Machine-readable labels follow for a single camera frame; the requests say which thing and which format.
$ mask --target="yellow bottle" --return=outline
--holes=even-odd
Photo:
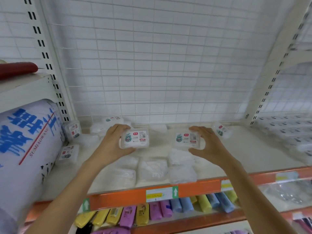
[[[108,212],[110,211],[110,209],[106,208],[103,210],[100,210],[97,214],[96,217],[94,218],[92,224],[96,225],[96,226],[102,226],[102,224],[104,223],[106,216],[108,214]]]
[[[209,200],[206,195],[198,195],[197,200],[203,212],[208,212],[209,210],[212,209],[211,204],[209,203]]]
[[[192,204],[195,204],[197,202],[196,196],[190,196]]]
[[[75,225],[79,228],[83,228],[91,220],[95,213],[96,211],[78,214],[74,221]]]
[[[121,217],[122,210],[123,210],[123,207],[110,209],[110,212],[108,213],[108,216],[106,219],[106,223],[114,225],[114,226],[117,225]]]
[[[232,203],[235,203],[235,201],[238,199],[236,192],[234,190],[225,191],[224,193]]]
[[[138,227],[145,226],[149,223],[149,204],[139,204],[137,206],[136,224]]]

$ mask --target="left hand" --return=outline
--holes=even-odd
[[[111,126],[101,144],[88,160],[103,169],[119,158],[133,153],[136,150],[135,148],[121,149],[119,147],[119,138],[122,132],[128,129],[130,129],[128,125],[115,124]]]

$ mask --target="red diagonal line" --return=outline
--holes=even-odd
[[[32,145],[29,147],[29,149],[27,150],[27,152],[25,153],[24,157],[21,159],[21,161],[19,162],[18,165],[21,165],[21,163],[24,161],[24,159],[26,158],[27,154],[29,153],[29,151],[31,150],[31,148],[33,147],[33,145],[36,143],[37,139],[39,138],[39,136],[41,135],[41,133],[44,131],[44,129],[46,128],[46,126],[48,125],[49,121],[51,120],[51,118],[53,117],[54,113],[52,113],[50,119],[48,120],[48,122],[45,124],[45,126],[42,128],[42,130],[40,131],[39,135],[37,136],[37,138],[35,139],[35,141],[32,143]]]

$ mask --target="forearm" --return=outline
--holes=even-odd
[[[29,227],[26,234],[67,234],[100,170],[94,163],[88,160],[84,162],[77,175]]]
[[[239,161],[232,161],[223,168],[239,198],[245,216],[255,234],[295,234],[290,224],[257,188]]]

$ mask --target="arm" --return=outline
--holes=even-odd
[[[241,163],[226,150],[211,128],[192,126],[189,129],[198,131],[206,142],[203,150],[189,149],[189,152],[224,170],[255,234],[296,234],[291,225],[254,184]]]
[[[73,224],[83,199],[99,172],[122,156],[135,151],[134,148],[120,149],[121,133],[130,129],[127,125],[110,127],[106,136],[80,167],[77,175],[28,228],[26,234],[67,234]]]

